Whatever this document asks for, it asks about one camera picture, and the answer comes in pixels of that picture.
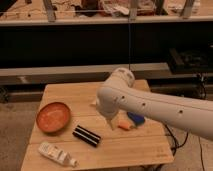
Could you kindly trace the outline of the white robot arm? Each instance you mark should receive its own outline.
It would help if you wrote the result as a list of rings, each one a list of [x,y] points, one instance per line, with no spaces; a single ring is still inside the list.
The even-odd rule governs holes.
[[[108,122],[124,110],[213,141],[213,101],[137,90],[134,82],[129,69],[117,68],[97,90],[97,110]]]

